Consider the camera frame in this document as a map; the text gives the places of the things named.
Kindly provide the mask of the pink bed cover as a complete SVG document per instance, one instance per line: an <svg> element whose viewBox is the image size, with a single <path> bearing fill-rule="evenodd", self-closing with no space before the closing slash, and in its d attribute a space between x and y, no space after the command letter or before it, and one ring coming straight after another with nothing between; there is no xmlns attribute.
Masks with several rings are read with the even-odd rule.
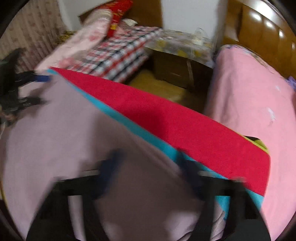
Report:
<svg viewBox="0 0 296 241"><path fill-rule="evenodd" d="M238 45L216 58L205 114L268 149L270 172L263 215L272 240L295 214L295 91L274 68Z"/></svg>

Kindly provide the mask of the floral curtain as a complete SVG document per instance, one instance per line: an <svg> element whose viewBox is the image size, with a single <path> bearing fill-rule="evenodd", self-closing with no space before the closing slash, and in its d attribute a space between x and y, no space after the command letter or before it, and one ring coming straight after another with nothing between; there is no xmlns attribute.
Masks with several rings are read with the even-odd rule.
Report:
<svg viewBox="0 0 296 241"><path fill-rule="evenodd" d="M53 52L58 37L65 31L58 1L29 1L1 36L1 59L14 49L22 48L17 72L34 70Z"/></svg>

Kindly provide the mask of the red embroidered pillow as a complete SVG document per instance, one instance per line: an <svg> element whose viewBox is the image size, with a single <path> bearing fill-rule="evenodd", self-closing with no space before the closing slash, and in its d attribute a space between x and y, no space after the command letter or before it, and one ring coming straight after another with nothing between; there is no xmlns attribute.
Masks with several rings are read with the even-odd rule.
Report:
<svg viewBox="0 0 296 241"><path fill-rule="evenodd" d="M122 17L132 8L132 5L133 0L114 0L97 7L97 9L109 9L112 12L107 38L114 36Z"/></svg>

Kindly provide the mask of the brown padded headboard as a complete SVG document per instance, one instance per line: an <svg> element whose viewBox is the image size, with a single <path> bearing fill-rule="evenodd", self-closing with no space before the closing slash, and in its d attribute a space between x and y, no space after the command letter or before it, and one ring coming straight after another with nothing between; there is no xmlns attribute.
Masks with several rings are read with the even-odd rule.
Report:
<svg viewBox="0 0 296 241"><path fill-rule="evenodd" d="M295 33L267 1L228 1L221 44L245 47L283 77L295 77Z"/></svg>

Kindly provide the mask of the dark wooden small headboard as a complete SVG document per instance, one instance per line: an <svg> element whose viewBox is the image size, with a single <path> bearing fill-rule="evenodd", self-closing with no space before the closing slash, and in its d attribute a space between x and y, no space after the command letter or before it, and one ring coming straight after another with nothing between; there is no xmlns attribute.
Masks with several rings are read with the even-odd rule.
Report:
<svg viewBox="0 0 296 241"><path fill-rule="evenodd" d="M135 20L140 26L163 27L162 5L160 0L135 0L124 17Z"/></svg>

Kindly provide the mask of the rainbow striped blanket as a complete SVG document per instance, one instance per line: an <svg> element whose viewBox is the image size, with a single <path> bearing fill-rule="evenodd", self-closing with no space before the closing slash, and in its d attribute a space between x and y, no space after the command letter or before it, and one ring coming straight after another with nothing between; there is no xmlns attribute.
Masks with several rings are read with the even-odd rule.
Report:
<svg viewBox="0 0 296 241"><path fill-rule="evenodd" d="M49 72L63 77L97 109L171 160L183 153L215 177L243 178L256 207L261 207L270 170L269 154L261 144L203 114L131 86L66 69Z"/></svg>

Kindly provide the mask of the plaid checkered bedsheet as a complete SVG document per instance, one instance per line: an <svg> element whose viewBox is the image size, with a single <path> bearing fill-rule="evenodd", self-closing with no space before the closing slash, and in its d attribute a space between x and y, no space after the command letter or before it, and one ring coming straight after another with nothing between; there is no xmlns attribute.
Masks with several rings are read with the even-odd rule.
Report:
<svg viewBox="0 0 296 241"><path fill-rule="evenodd" d="M131 27L95 46L66 69L123 83L148 59L145 44L160 33L158 27Z"/></svg>

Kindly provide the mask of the dark wooden nightstand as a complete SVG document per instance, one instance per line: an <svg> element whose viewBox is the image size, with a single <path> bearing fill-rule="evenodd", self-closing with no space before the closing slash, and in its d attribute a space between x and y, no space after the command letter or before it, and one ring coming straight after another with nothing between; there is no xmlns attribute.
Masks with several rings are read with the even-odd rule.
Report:
<svg viewBox="0 0 296 241"><path fill-rule="evenodd" d="M213 74L211 67L185 57L154 50L151 59L156 79L192 91L208 90Z"/></svg>

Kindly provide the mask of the lilac fleece pants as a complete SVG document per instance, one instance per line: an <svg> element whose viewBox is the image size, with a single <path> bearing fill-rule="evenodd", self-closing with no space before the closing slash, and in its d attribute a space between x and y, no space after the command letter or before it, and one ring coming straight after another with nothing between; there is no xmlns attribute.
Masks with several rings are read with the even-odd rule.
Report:
<svg viewBox="0 0 296 241"><path fill-rule="evenodd" d="M20 96L45 104L21 112L1 138L4 195L22 237L53 184L92 172L112 150L123 155L107 193L94 202L110 240L186 240L203 202L176 163L93 105L61 76Z"/></svg>

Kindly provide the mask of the pink floral folded quilt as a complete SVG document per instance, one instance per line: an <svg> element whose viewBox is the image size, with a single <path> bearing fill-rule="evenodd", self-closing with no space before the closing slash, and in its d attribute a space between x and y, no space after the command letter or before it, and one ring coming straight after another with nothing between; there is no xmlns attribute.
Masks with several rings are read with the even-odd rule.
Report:
<svg viewBox="0 0 296 241"><path fill-rule="evenodd" d="M112 17L113 13L109 9L94 10L85 20L83 27L42 60L35 71L41 73L51 67L67 68L82 60L104 40Z"/></svg>

